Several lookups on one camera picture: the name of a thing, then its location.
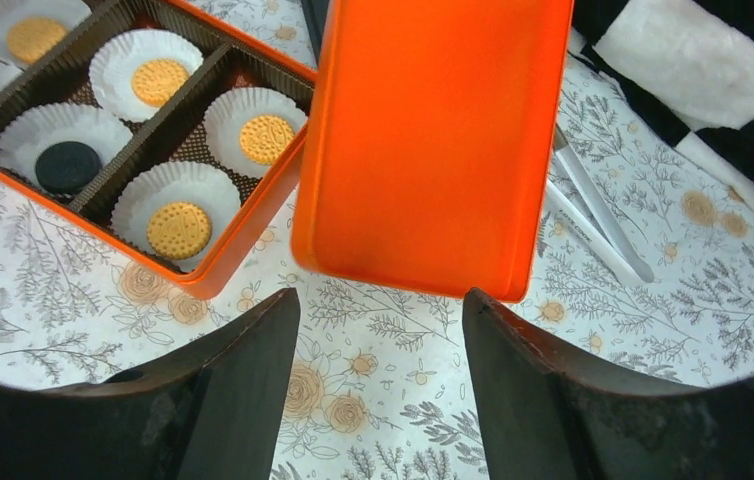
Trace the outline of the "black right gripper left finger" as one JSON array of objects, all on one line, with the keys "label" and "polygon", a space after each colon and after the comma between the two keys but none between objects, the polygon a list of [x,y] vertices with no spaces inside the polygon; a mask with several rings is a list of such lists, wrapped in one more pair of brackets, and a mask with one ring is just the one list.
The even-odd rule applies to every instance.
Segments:
[{"label": "black right gripper left finger", "polygon": [[266,479],[300,303],[282,289],[101,383],[0,384],[0,479]]}]

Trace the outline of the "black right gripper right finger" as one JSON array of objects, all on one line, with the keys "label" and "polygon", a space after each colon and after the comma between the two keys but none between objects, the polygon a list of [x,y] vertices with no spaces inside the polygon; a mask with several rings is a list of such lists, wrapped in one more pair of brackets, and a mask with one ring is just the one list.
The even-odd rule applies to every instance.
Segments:
[{"label": "black right gripper right finger", "polygon": [[699,388],[602,359],[479,289],[462,325],[493,479],[754,479],[754,375]]}]

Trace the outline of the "round orange cookie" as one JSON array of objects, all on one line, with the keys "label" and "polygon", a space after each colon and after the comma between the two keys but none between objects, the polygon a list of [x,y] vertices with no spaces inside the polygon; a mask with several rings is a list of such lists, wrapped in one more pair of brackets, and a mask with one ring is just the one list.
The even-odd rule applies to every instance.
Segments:
[{"label": "round orange cookie", "polygon": [[243,125],[239,145],[251,162],[270,166],[286,150],[294,136],[294,130],[284,118],[259,115]]},{"label": "round orange cookie", "polygon": [[15,59],[31,65],[59,43],[67,32],[57,20],[31,16],[12,25],[5,42]]},{"label": "round orange cookie", "polygon": [[130,86],[139,100],[161,107],[183,86],[190,73],[172,59],[154,59],[141,64],[132,74]]},{"label": "round orange cookie", "polygon": [[199,206],[171,202],[148,220],[147,241],[154,253],[170,260],[185,260],[199,254],[212,236],[212,221]]}]

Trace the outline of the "orange compartment box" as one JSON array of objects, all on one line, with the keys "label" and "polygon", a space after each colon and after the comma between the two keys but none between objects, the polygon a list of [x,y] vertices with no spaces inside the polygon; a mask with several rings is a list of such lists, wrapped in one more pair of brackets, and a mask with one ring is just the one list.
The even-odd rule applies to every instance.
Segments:
[{"label": "orange compartment box", "polygon": [[[243,174],[215,162],[202,145],[211,122],[208,108],[243,79],[308,108],[317,74],[185,1],[97,1],[88,18],[0,94],[0,135],[29,107],[90,97],[93,85],[83,71],[96,49],[134,27],[192,41],[204,57],[199,70],[151,119],[130,123],[128,144],[70,200],[37,192],[32,181],[1,163],[0,181],[185,292],[210,299],[224,289],[298,183],[305,131],[297,129],[268,173]],[[150,253],[144,235],[129,234],[130,216],[142,201],[193,202],[209,214],[215,237],[196,266],[182,268]]]}]

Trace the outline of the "black round sandwich cookie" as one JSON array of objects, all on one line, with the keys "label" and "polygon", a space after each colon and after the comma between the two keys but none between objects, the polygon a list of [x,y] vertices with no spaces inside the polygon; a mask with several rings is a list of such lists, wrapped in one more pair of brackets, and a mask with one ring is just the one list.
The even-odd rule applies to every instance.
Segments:
[{"label": "black round sandwich cookie", "polygon": [[102,168],[98,153],[77,141],[63,141],[49,146],[36,159],[38,184],[52,194],[79,193]]}]

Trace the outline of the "orange box lid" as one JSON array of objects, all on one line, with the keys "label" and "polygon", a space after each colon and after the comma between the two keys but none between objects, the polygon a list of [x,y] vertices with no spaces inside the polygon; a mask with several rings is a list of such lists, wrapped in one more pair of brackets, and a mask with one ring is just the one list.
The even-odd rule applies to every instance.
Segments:
[{"label": "orange box lid", "polygon": [[569,1],[334,1],[291,250],[421,293],[529,288]]}]

